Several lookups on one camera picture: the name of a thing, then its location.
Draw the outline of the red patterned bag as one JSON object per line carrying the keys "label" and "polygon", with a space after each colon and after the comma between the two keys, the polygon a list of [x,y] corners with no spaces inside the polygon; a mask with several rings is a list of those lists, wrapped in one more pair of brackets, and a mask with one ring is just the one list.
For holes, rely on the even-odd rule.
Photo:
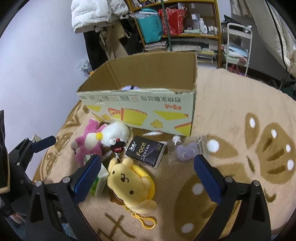
{"label": "red patterned bag", "polygon": [[[163,9],[158,9],[158,14],[161,18],[163,34],[167,35],[168,31]],[[170,35],[177,36],[184,32],[186,15],[187,9],[166,8],[166,19],[170,30]]]}

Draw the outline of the purple suit white-haired plush doll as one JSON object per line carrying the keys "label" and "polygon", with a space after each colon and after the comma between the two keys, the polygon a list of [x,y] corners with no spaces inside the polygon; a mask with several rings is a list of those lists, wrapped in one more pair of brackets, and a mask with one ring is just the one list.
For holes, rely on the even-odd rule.
{"label": "purple suit white-haired plush doll", "polygon": [[128,86],[122,87],[120,90],[126,91],[126,90],[138,90],[138,89],[139,89],[139,87],[137,87],[137,86],[128,85]]}

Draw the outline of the wall socket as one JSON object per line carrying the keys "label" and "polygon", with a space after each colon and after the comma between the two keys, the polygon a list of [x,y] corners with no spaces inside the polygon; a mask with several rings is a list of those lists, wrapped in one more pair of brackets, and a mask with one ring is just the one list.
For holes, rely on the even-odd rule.
{"label": "wall socket", "polygon": [[36,134],[33,135],[32,142],[39,142],[40,140],[41,140],[41,138],[38,135],[36,135]]}

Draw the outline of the white rolling cart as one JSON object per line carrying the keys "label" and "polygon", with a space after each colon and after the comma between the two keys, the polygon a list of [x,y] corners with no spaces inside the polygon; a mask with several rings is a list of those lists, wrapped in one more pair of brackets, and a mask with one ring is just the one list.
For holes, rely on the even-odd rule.
{"label": "white rolling cart", "polygon": [[252,49],[252,26],[239,23],[224,22],[227,41],[223,45],[225,69],[229,72],[246,76]]}

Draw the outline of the plastic bag of toys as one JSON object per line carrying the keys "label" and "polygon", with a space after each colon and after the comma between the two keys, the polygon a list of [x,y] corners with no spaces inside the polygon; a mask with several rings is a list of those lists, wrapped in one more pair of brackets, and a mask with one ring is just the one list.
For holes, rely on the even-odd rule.
{"label": "plastic bag of toys", "polygon": [[88,58],[83,59],[83,61],[78,65],[78,69],[87,76],[90,76],[93,73],[93,69]]}

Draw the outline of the teal bag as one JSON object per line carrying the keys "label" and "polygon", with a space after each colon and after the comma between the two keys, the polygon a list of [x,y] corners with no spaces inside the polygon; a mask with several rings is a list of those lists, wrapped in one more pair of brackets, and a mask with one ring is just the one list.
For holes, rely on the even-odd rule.
{"label": "teal bag", "polygon": [[162,22],[154,9],[142,9],[135,13],[139,28],[146,44],[158,42],[163,34]]}

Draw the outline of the beige trench coat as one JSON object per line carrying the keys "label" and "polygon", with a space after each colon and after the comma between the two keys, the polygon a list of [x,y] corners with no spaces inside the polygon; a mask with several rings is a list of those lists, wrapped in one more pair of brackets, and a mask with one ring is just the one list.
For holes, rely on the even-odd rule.
{"label": "beige trench coat", "polygon": [[120,22],[104,28],[100,32],[100,46],[104,50],[108,60],[114,60],[128,56],[120,39],[126,37],[124,28]]}

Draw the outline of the green tissue pack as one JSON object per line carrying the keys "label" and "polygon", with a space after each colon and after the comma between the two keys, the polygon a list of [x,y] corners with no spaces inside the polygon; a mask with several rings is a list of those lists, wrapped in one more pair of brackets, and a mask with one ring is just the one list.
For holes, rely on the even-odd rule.
{"label": "green tissue pack", "polygon": [[101,164],[100,172],[97,174],[97,177],[95,178],[89,191],[92,196],[99,196],[103,192],[108,176],[109,173],[107,169],[103,164]]}

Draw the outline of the yellow dog plush keychain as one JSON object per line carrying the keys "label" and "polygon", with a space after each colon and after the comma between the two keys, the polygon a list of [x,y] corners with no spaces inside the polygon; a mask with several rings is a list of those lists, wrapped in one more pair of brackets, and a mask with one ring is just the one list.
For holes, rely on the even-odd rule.
{"label": "yellow dog plush keychain", "polygon": [[121,201],[121,205],[140,221],[146,230],[152,230],[156,226],[153,217],[143,217],[158,207],[154,201],[155,184],[150,175],[140,166],[134,164],[131,158],[125,158],[118,162],[116,158],[110,160],[108,165],[109,176],[107,186]]}

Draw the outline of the pink plush bear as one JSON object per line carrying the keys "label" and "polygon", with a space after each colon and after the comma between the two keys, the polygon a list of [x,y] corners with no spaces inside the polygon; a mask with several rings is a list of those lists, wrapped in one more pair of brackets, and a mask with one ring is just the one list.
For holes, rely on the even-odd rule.
{"label": "pink plush bear", "polygon": [[78,167],[84,165],[84,157],[86,155],[102,155],[102,131],[106,128],[106,124],[100,125],[96,120],[90,119],[82,136],[77,137],[71,143],[71,149],[75,153],[75,160]]}

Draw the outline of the wooden bookshelf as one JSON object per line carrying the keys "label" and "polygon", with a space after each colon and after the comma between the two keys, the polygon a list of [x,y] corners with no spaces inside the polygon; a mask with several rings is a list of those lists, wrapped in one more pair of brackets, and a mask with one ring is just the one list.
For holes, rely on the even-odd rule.
{"label": "wooden bookshelf", "polygon": [[[143,51],[146,45],[139,28],[135,13],[142,9],[162,9],[161,1],[127,1],[130,15],[134,18]],[[165,8],[187,9],[184,32],[171,35],[172,50],[191,51],[197,54],[202,66],[219,68],[221,66],[221,25],[217,1],[164,1]],[[162,34],[160,41],[167,41]]]}

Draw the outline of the white puffer jacket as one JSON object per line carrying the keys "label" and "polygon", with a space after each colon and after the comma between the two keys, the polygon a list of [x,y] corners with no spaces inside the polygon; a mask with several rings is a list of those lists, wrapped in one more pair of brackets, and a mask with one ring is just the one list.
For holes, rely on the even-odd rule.
{"label": "white puffer jacket", "polygon": [[73,0],[72,28],[76,34],[100,32],[127,15],[128,11],[127,4],[122,0]]}

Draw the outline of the white fluffy plush yellow pompoms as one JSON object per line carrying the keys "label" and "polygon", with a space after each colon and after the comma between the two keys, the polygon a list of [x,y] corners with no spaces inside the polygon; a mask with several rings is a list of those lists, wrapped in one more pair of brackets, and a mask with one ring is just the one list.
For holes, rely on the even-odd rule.
{"label": "white fluffy plush yellow pompoms", "polygon": [[102,129],[96,134],[100,143],[109,147],[115,153],[121,153],[130,138],[129,128],[121,121],[103,124]]}

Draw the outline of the open cardboard box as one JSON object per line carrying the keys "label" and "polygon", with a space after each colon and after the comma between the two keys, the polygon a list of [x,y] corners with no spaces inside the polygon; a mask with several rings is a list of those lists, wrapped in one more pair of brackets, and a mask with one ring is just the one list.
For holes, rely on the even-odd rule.
{"label": "open cardboard box", "polygon": [[[140,53],[109,60],[78,88],[100,121],[189,136],[195,109],[197,58],[193,52]],[[138,90],[120,90],[134,85]]]}

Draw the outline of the stack of books left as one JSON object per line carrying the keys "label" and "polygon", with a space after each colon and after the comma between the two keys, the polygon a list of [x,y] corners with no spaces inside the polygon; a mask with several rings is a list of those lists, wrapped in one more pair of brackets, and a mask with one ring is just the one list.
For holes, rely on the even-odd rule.
{"label": "stack of books left", "polygon": [[160,41],[155,43],[146,44],[144,50],[147,52],[165,51],[167,48],[167,41]]}

